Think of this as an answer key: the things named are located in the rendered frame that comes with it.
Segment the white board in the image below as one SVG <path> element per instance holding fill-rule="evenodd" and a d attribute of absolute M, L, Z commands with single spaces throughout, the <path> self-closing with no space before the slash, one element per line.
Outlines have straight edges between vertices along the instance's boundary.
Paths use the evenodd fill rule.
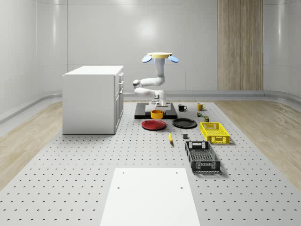
<path fill-rule="evenodd" d="M 184 168 L 116 168 L 100 226 L 200 226 Z"/>

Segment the white cabinet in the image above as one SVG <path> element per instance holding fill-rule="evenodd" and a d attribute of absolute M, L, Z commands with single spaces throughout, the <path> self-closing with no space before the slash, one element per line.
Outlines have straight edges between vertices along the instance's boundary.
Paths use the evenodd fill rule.
<path fill-rule="evenodd" d="M 123 66 L 82 66 L 63 76 L 63 133 L 115 134 L 123 114 Z"/>

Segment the dark grey basket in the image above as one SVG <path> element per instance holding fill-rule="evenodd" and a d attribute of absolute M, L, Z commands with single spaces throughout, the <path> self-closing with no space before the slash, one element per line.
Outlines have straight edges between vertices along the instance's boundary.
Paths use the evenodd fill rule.
<path fill-rule="evenodd" d="M 220 159 L 208 141 L 186 141 L 185 149 L 193 172 L 220 171 Z"/>

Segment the red plate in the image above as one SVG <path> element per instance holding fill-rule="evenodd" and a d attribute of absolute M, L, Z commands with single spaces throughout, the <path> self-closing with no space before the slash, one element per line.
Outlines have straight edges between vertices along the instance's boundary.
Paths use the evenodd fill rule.
<path fill-rule="evenodd" d="M 162 130 L 166 127 L 166 123 L 162 120 L 146 120 L 142 122 L 142 127 L 146 130 Z"/>

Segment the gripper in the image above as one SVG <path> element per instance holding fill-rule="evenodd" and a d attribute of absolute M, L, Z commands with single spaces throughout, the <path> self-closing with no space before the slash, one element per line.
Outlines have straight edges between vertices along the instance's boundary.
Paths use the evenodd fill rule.
<path fill-rule="evenodd" d="M 170 110 L 170 103 L 163 103 L 160 101 L 157 101 L 155 103 L 152 103 L 153 110 L 161 110 L 161 111 L 169 111 Z"/>

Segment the black stove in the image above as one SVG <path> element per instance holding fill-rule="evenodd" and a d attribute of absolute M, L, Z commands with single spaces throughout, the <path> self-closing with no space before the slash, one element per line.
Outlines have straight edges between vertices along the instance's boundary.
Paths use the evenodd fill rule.
<path fill-rule="evenodd" d="M 136 103 L 135 119 L 151 119 L 151 113 L 145 111 L 145 106 L 148 103 Z M 177 119 L 177 112 L 171 103 L 171 109 L 164 112 L 163 119 Z"/>

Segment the yellow basket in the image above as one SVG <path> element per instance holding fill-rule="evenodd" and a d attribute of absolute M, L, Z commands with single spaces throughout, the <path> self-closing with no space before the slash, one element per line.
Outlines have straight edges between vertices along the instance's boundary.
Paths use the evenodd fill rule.
<path fill-rule="evenodd" d="M 219 122 L 201 122 L 200 130 L 211 144 L 229 144 L 230 135 Z"/>

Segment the black plate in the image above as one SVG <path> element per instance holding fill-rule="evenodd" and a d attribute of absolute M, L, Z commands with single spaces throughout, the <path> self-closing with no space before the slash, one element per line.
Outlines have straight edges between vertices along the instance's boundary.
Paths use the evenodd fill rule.
<path fill-rule="evenodd" d="M 178 118 L 173 120 L 172 123 L 174 126 L 182 129 L 192 129 L 197 127 L 197 123 L 194 120 L 188 118 Z"/>

